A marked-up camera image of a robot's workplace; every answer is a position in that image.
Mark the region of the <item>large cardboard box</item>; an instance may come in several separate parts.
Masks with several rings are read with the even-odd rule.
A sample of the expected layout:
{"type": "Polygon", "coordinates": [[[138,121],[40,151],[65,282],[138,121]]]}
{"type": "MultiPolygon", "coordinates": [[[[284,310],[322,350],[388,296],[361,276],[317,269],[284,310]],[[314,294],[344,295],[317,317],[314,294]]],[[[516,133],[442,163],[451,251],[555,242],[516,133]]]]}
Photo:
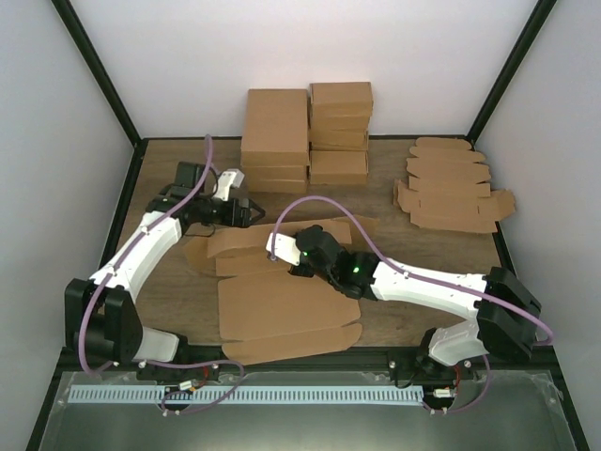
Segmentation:
{"type": "Polygon", "coordinates": [[[290,274],[288,263],[268,256],[271,224],[223,228],[183,247],[188,264],[216,279],[203,300],[215,315],[215,335],[199,325],[186,335],[194,344],[219,344],[226,357],[262,364],[348,350],[362,335],[356,300],[316,276],[290,274]]]}

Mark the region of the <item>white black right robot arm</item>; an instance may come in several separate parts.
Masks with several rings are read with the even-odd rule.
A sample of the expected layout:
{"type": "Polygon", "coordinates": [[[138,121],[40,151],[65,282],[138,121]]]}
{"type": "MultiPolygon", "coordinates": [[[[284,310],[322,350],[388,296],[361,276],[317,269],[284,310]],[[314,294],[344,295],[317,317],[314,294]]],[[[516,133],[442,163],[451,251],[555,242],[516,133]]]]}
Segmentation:
{"type": "Polygon", "coordinates": [[[350,251],[320,225],[277,234],[270,250],[290,264],[291,274],[318,276],[350,299],[413,303],[459,317],[455,326],[424,335],[417,366],[427,378],[481,355],[515,363],[532,357],[541,304],[504,268],[461,274],[413,267],[350,251]]]}

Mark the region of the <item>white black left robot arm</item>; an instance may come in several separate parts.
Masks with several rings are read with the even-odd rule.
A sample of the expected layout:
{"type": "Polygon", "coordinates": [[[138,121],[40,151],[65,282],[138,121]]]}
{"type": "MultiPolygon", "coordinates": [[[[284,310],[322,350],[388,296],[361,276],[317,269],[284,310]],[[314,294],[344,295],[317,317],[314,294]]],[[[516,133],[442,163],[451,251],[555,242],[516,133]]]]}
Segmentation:
{"type": "Polygon", "coordinates": [[[97,356],[112,364],[156,361],[170,379],[184,378],[192,356],[180,348],[181,336],[143,326],[136,299],[163,256],[190,226],[247,228],[265,212],[232,190],[244,180],[238,169],[215,174],[210,193],[204,178],[211,167],[181,162],[173,183],[148,202],[139,226],[125,244],[87,279],[73,279],[65,290],[67,347],[80,358],[97,356]]]}

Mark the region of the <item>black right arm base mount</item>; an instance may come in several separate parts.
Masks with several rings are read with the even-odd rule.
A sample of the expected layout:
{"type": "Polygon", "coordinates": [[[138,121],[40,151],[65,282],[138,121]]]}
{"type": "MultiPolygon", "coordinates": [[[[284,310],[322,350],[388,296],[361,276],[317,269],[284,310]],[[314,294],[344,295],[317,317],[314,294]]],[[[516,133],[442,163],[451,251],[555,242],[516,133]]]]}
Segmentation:
{"type": "Polygon", "coordinates": [[[463,363],[455,366],[439,364],[428,357],[418,347],[392,347],[386,350],[386,359],[391,381],[397,385],[413,384],[453,384],[456,377],[470,380],[475,376],[473,368],[463,363]]]}

